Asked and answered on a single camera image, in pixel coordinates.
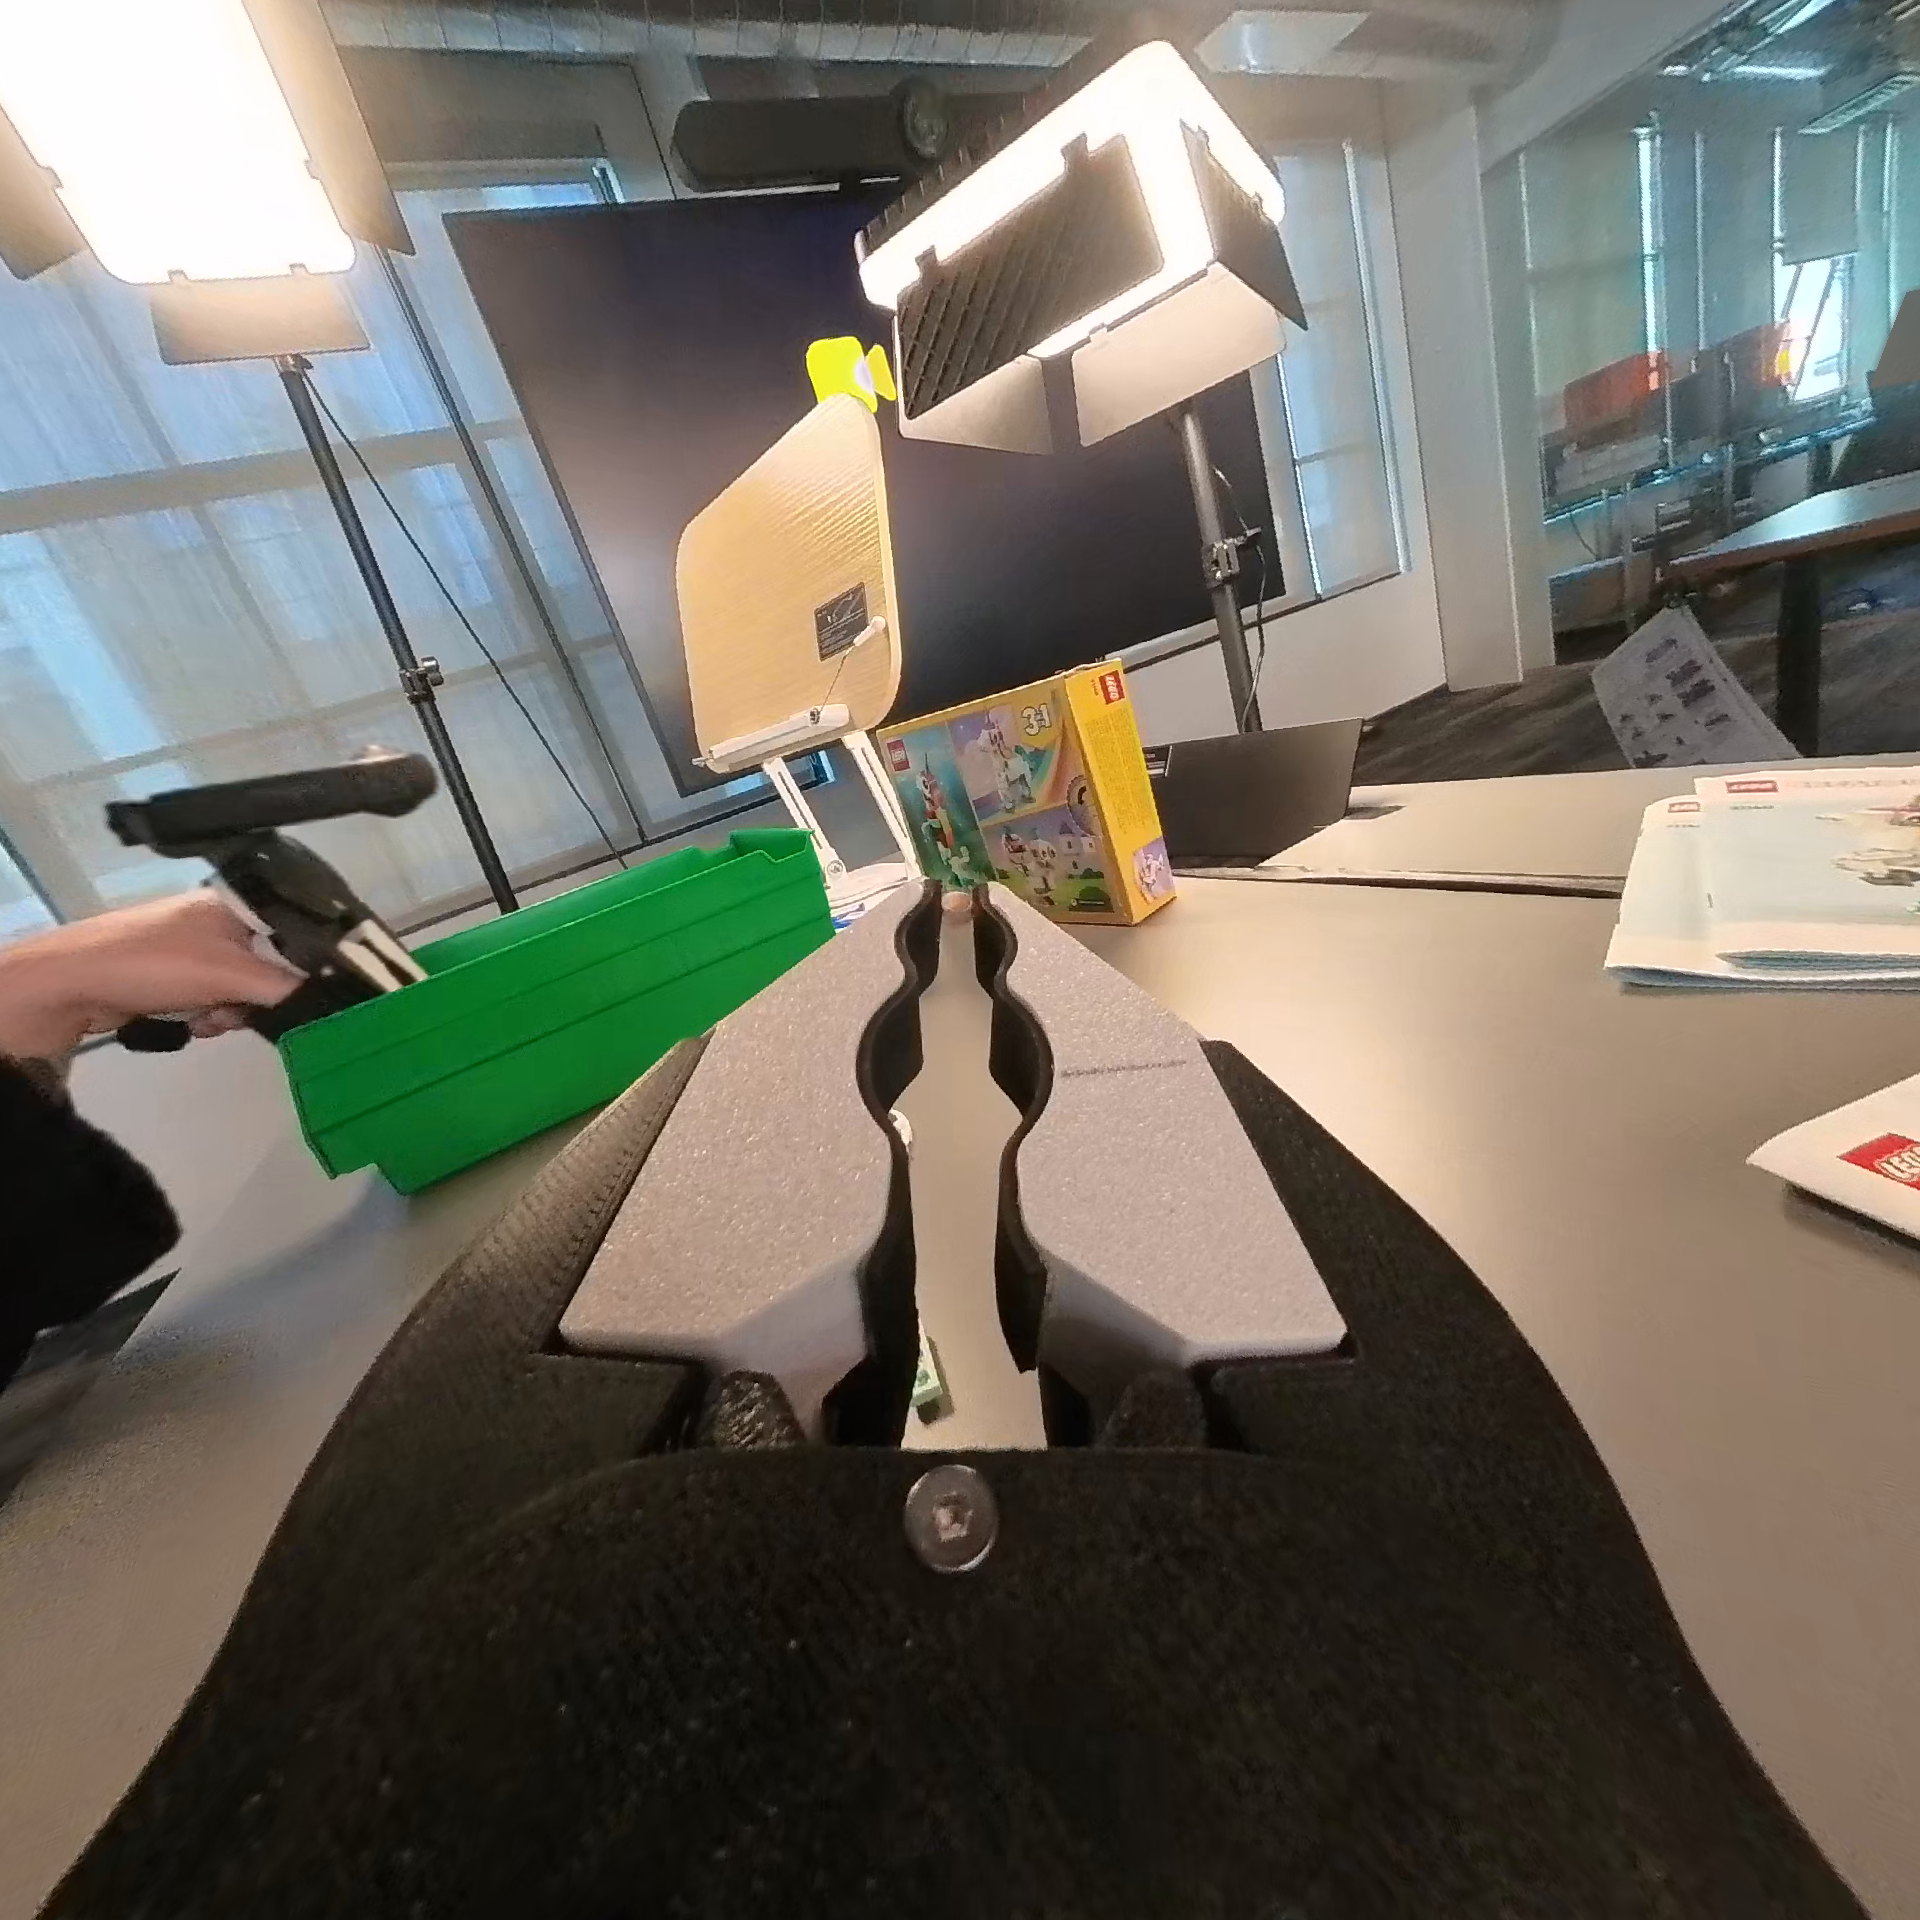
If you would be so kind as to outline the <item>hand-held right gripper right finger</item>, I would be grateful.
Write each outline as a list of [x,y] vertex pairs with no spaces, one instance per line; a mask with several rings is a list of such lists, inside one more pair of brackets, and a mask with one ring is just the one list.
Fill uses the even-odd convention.
[[1332,1356],[1346,1319],[1194,1028],[1010,888],[973,895],[1003,1152],[1006,1343],[1067,1405]]

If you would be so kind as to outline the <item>black video bar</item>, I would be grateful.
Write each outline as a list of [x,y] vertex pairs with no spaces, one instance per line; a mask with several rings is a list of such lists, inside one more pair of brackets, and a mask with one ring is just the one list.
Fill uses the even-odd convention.
[[915,179],[956,142],[948,96],[920,77],[887,94],[689,102],[673,130],[686,182],[708,192]]

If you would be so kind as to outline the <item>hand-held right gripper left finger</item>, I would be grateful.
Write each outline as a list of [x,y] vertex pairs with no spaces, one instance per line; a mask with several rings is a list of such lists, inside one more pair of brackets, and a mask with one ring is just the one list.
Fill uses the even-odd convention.
[[590,1356],[777,1379],[803,1419],[905,1419],[920,1362],[908,1145],[925,884],[706,1037],[565,1310]]

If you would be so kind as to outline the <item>black laptop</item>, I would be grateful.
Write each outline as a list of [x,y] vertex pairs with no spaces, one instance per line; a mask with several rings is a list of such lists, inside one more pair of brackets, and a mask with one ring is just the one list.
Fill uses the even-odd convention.
[[1342,820],[1362,733],[1356,717],[1146,745],[1171,870],[1256,868]]

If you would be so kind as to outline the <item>studio light panel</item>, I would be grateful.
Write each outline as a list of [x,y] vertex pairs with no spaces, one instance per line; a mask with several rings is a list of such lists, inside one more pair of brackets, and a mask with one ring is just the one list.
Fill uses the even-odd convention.
[[900,435],[1047,456],[1056,373],[1097,446],[1277,357],[1286,323],[1309,327],[1284,215],[1189,57],[1130,47],[858,235]]
[[361,251],[413,254],[320,3],[6,2],[2,257],[91,255],[174,368],[371,347]]

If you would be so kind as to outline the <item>black light stand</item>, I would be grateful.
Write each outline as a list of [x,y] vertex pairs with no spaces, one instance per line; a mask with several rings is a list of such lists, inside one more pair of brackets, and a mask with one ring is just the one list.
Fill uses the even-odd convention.
[[445,713],[439,701],[439,690],[445,674],[437,663],[424,661],[404,625],[392,589],[376,555],[368,526],[354,501],[346,474],[343,472],[332,435],[327,430],[320,397],[314,385],[312,362],[301,351],[279,354],[274,357],[279,381],[286,394],[294,418],[301,425],[320,485],[341,526],[349,546],[352,565],[366,589],[378,628],[387,639],[396,666],[396,683],[411,706],[434,757],[441,784],[453,800],[458,821],[483,872],[488,895],[502,914],[518,908],[518,895],[508,873],[508,866],[499,851],[493,832],[483,816],[469,772],[453,742]]
[[1259,674],[1242,623],[1240,576],[1249,547],[1255,549],[1256,558],[1263,555],[1261,536],[1253,533],[1235,503],[1232,487],[1214,460],[1199,402],[1194,397],[1183,400],[1171,410],[1168,418],[1192,495],[1202,574],[1213,604],[1213,625],[1227,677],[1232,723],[1239,733],[1255,733],[1263,727],[1263,711]]

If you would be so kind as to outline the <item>white instruction booklet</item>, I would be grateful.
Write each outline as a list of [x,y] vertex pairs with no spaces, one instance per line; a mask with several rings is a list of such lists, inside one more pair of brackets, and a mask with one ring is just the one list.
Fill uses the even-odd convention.
[[1787,1127],[1757,1145],[1746,1164],[1916,1241],[1918,1074]]

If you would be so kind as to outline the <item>large window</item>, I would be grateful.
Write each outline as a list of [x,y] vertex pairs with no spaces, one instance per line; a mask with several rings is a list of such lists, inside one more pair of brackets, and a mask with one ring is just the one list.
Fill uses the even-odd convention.
[[[508,873],[637,850],[651,726],[445,245],[368,255],[314,385]],[[167,366],[91,259],[4,277],[4,934],[176,889],[114,800],[423,752],[269,362]]]

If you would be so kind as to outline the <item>wooden book stand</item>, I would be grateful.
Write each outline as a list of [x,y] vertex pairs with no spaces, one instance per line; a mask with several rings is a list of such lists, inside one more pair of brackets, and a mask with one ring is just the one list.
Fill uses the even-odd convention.
[[[876,748],[903,675],[888,500],[876,415],[837,394],[695,516],[677,549],[695,762],[771,777],[814,846],[838,925],[922,872]],[[814,816],[791,760],[830,745],[851,754],[895,857],[848,866]]]

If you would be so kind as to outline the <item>grey office table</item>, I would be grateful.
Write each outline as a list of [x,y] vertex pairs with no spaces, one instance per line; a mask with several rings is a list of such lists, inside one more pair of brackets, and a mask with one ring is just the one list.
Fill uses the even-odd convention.
[[1682,554],[1658,574],[1669,597],[1780,563],[1774,637],[1774,721],[1802,754],[1818,756],[1823,706],[1820,565],[1853,551],[1912,544],[1918,531],[1918,472],[1813,495],[1741,531]]

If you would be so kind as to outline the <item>printed paper sheet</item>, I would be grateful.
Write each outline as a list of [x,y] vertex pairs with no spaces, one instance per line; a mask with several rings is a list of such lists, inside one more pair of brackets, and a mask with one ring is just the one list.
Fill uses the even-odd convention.
[[1592,667],[1592,694],[1634,770],[1798,757],[1687,604],[1651,614]]

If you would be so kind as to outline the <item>person's left hand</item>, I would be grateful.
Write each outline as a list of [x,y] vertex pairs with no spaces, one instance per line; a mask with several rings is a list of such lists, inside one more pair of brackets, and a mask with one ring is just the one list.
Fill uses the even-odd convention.
[[2,949],[2,1051],[60,1059],[138,1018],[176,1018],[197,1037],[236,1029],[306,978],[259,948],[208,888],[58,923]]

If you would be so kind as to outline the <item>yellow lego set box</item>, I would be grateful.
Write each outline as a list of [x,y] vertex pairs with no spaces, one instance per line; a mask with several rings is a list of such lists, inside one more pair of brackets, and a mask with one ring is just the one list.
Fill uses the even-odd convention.
[[1062,923],[1136,925],[1178,895],[1123,661],[876,733],[926,877],[997,882]]

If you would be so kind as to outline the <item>large dark display screen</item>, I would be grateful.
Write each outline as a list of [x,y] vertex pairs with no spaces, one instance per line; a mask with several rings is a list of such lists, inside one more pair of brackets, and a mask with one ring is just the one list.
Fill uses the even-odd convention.
[[[453,211],[445,231],[602,587],[678,789],[696,764],[685,526],[814,405],[814,340],[888,342],[855,235],[895,182]],[[1040,458],[878,420],[916,716],[1213,620],[1189,472],[1155,418]]]

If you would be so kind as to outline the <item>green plastic bin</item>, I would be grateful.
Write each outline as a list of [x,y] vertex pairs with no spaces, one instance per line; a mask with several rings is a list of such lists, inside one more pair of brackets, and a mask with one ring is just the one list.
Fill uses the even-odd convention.
[[423,945],[424,980],[279,1040],[330,1178],[419,1193],[626,1091],[834,934],[801,828],[745,828]]

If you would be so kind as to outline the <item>stack of instruction booklets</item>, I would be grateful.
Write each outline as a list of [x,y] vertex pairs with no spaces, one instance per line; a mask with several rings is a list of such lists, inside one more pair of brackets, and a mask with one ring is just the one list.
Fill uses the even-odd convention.
[[1603,965],[1638,988],[1915,989],[1918,767],[1698,776],[1649,803]]

